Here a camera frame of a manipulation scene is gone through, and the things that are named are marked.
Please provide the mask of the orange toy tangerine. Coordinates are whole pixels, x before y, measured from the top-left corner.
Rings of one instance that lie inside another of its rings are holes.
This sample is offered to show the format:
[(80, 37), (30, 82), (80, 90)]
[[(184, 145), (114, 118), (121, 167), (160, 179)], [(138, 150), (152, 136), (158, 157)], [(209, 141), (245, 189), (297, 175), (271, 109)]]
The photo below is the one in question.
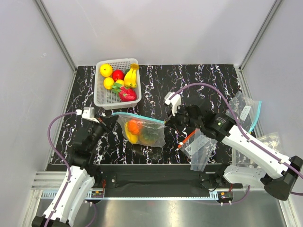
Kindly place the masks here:
[(133, 135), (139, 135), (141, 133), (142, 127), (143, 123), (139, 120), (133, 119), (127, 123), (127, 129)]

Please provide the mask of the yellow toy mango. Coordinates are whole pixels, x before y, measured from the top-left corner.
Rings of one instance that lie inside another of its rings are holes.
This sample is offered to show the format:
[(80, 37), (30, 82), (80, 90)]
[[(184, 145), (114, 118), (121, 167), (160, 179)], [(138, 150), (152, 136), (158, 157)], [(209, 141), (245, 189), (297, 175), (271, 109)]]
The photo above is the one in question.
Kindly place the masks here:
[(136, 144), (138, 142), (138, 135), (131, 134), (127, 129), (127, 123), (125, 124), (125, 134), (128, 141), (132, 144)]

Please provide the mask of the teal zipper clear bag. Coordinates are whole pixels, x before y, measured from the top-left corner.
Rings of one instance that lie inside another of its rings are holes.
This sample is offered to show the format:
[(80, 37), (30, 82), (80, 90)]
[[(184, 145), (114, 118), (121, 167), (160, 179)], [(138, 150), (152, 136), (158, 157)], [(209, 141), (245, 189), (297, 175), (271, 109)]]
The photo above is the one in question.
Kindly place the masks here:
[(132, 144), (149, 147), (163, 147), (165, 142), (165, 122), (133, 113), (116, 112), (117, 122), (125, 139)]

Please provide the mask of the toy pineapple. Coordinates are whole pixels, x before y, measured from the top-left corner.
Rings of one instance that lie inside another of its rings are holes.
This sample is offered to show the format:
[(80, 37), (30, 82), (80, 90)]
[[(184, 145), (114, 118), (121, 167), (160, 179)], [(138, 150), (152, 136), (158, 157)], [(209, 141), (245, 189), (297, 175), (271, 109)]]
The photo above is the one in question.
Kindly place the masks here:
[(161, 134), (161, 129), (155, 127), (144, 127), (139, 135), (139, 141), (146, 144), (155, 143)]

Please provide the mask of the white plastic fruit basket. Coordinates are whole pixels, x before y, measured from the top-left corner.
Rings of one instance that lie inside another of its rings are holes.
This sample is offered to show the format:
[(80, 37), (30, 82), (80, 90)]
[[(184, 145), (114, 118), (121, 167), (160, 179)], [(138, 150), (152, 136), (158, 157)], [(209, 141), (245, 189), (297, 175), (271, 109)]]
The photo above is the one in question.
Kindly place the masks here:
[(135, 58), (124, 58), (124, 59), (100, 61), (96, 64), (95, 84), (94, 84), (95, 106), (102, 107), (105, 110), (135, 107), (142, 99), (140, 72), (137, 71), (136, 73), (137, 87), (134, 89), (137, 95), (137, 99), (135, 101), (122, 102), (118, 94), (104, 87), (103, 83), (105, 77), (103, 77), (100, 73), (100, 68), (103, 64), (109, 64), (113, 70), (125, 71), (126, 69), (130, 69), (131, 64), (138, 64), (138, 61)]

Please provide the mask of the red toy apple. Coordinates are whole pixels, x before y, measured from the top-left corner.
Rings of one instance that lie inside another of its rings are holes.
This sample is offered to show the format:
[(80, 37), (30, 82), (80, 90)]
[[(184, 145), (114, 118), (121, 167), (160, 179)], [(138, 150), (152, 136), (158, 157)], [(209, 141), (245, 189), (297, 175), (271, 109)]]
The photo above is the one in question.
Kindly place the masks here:
[(114, 81), (117, 81), (119, 79), (124, 80), (124, 77), (125, 77), (125, 75), (124, 75), (124, 72), (122, 70), (115, 70), (112, 73), (112, 78), (113, 78)]

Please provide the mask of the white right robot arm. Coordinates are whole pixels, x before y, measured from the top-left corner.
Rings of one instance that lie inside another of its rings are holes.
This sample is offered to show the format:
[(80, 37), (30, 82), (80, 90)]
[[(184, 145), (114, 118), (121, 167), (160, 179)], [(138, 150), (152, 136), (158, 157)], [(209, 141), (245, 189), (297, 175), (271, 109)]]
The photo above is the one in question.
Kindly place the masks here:
[(237, 126), (235, 120), (224, 113), (202, 110), (197, 105), (167, 106), (166, 126), (174, 129), (179, 126), (199, 129), (206, 137), (236, 149), (260, 167), (260, 170), (252, 170), (226, 165), (215, 175), (219, 187), (231, 183), (262, 185), (268, 194), (281, 201), (287, 200), (292, 194), (303, 166), (302, 158), (288, 157), (273, 150)]

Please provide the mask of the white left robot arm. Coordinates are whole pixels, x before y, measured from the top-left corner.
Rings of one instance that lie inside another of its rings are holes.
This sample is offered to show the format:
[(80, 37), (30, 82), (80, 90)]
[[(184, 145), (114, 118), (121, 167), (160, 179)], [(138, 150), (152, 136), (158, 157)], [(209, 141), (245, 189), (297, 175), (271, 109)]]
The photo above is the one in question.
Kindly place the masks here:
[(92, 187), (102, 183), (99, 166), (93, 164), (95, 147), (102, 136), (112, 133), (117, 116), (93, 117), (91, 129), (79, 128), (72, 139), (67, 172), (55, 198), (42, 216), (35, 216), (33, 227), (72, 227), (76, 215)]

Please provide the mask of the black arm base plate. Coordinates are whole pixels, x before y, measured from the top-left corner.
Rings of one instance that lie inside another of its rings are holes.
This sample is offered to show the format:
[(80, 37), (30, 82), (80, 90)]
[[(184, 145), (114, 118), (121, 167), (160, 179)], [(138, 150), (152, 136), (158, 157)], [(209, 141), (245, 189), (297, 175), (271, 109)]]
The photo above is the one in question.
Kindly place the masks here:
[(105, 186), (105, 196), (109, 197), (153, 197), (153, 196), (202, 196), (209, 191), (200, 182), (201, 172), (190, 169), (190, 164), (136, 164), (136, 165), (98, 165), (101, 174), (133, 172), (130, 183), (116, 188)]

